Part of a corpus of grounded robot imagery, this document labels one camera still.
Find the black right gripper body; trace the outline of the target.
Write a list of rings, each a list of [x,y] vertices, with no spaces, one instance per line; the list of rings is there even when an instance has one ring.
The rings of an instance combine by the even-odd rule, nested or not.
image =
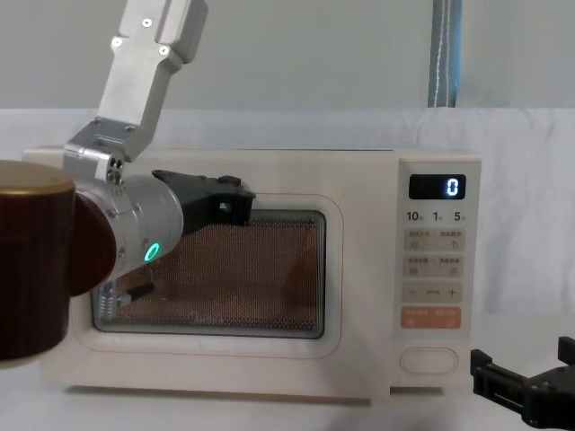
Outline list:
[[[574,427],[574,366],[527,378],[522,420],[531,427]]]

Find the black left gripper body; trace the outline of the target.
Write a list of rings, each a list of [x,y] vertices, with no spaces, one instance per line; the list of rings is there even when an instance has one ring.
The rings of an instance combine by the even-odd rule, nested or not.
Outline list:
[[[183,216],[183,234],[195,233],[211,224],[246,226],[251,220],[256,194],[240,178],[218,178],[153,170],[152,175],[177,197]]]

